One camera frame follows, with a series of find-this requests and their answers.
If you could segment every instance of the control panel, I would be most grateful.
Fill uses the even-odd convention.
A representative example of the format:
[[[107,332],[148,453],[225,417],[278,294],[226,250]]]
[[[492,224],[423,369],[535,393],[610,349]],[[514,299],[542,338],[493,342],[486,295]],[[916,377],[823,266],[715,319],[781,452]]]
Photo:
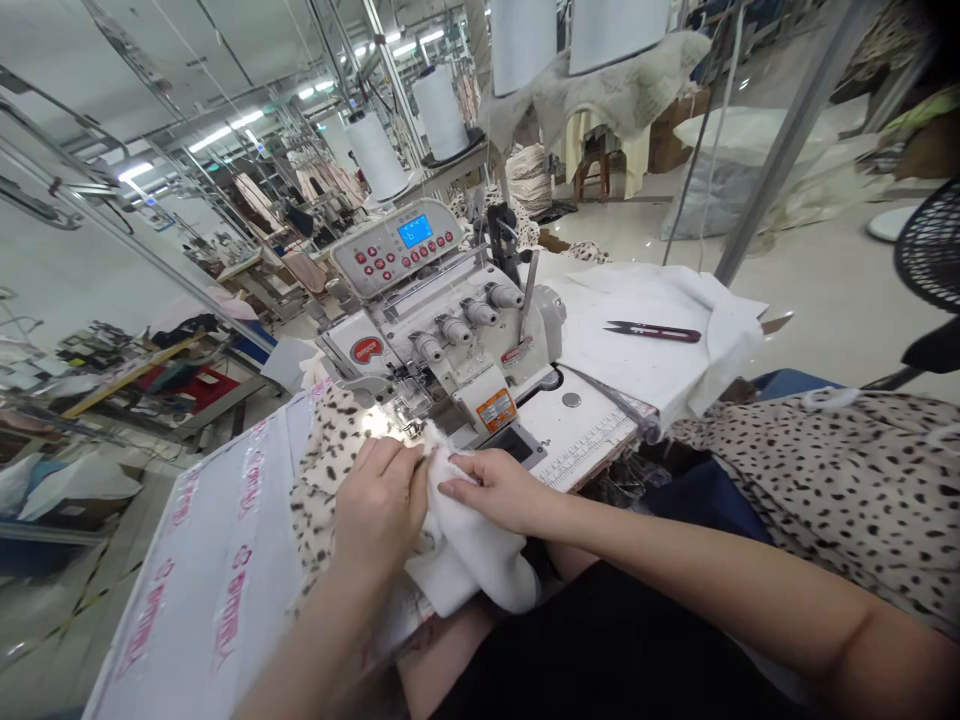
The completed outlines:
[[[334,264],[368,300],[455,249],[463,231],[443,203],[423,198],[337,242]]]

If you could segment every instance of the leopard print fabric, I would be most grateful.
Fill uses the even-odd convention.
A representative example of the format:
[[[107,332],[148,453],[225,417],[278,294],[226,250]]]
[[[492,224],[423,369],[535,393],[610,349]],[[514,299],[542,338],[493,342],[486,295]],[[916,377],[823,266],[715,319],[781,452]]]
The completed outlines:
[[[500,192],[500,186],[488,186],[486,195],[484,196],[484,212],[486,212],[486,208],[490,207],[491,205],[499,205],[502,202],[503,193]],[[517,249],[524,250],[527,248],[539,247],[540,226],[531,220],[529,213],[527,213],[527,211],[517,203],[511,202],[510,209],[513,210],[517,216],[517,237],[519,238],[517,242]],[[462,192],[456,192],[451,197],[450,211],[457,218],[468,217],[466,201]],[[589,240],[575,243],[574,245],[570,246],[569,250],[564,250],[560,254],[567,257],[576,258],[577,260],[595,262],[600,265],[610,262],[610,254],[603,252],[600,250],[599,245]]]
[[[374,432],[378,437],[389,436],[404,441],[403,435],[378,408],[361,407],[352,392],[333,385],[317,399],[313,408],[313,428],[300,459],[297,482],[290,491],[293,531],[306,576],[304,597],[330,565],[334,551],[337,491],[353,467],[360,447]],[[415,553],[423,554],[433,549],[433,537],[429,531],[421,532]]]
[[[778,547],[957,639],[960,430],[936,437],[957,423],[938,400],[824,389],[716,405],[671,435],[713,453]]]

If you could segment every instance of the ruler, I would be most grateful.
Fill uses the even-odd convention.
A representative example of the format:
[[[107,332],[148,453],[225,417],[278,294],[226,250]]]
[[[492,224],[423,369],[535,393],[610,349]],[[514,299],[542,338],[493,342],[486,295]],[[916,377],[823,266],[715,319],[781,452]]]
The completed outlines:
[[[613,410],[566,447],[549,458],[534,474],[560,492],[570,492],[586,475],[636,431],[637,426],[619,410]]]

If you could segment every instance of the warning sticker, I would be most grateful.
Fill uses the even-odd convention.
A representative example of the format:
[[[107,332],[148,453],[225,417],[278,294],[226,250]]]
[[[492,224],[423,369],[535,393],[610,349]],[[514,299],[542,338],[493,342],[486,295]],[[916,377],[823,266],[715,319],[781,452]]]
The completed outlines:
[[[477,408],[477,415],[483,420],[487,430],[495,433],[517,416],[517,406],[513,404],[510,392],[503,388]]]

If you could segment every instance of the sewing workshop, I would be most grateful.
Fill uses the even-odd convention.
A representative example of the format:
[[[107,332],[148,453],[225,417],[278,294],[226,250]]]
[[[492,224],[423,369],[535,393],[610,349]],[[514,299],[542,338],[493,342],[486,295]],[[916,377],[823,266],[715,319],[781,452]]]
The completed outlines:
[[[0,0],[0,717],[960,717],[958,27]]]

